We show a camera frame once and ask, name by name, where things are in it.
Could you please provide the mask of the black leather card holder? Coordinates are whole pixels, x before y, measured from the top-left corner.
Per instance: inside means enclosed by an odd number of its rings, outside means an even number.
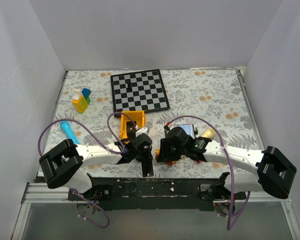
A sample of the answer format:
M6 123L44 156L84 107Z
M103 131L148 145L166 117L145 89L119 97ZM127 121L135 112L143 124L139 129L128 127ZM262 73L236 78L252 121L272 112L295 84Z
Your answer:
M193 124L174 124L173 126L182 128L185 133L190 135L193 139L195 139L198 134L198 129L194 127Z

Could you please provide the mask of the yellow plastic bin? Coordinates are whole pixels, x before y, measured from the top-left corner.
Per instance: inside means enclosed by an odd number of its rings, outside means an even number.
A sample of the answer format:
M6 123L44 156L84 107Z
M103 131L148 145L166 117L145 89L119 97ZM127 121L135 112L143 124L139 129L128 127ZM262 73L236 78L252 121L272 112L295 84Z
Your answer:
M120 117L120 139L126 139L128 137L127 128L135 125L137 125L138 129L146 126L145 111L122 111Z

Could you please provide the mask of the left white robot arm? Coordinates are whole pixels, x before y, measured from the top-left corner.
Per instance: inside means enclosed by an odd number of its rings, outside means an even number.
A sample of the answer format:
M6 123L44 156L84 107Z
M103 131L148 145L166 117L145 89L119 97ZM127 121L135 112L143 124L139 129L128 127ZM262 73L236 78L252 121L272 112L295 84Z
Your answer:
M132 160L141 163L142 176L154 176L152 140L145 134L124 138L105 146L85 146L66 139L39 159L49 189L67 187L75 190L85 200L96 196L97 187L93 177L83 171L84 167L97 164L121 165Z

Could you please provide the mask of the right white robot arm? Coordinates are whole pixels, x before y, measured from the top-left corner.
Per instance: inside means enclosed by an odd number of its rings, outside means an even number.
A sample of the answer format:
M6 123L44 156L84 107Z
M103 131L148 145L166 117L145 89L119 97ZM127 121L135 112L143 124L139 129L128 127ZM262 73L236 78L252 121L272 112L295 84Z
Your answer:
M192 124L165 127L165 137L160 140L158 162L176 162L182 156L193 161L225 164L242 169L240 173L224 173L216 184L217 195L227 199L233 193L265 191L278 198L287 199L297 173L297 168L276 147L265 150L248 150L233 146L223 148L211 138L198 136Z

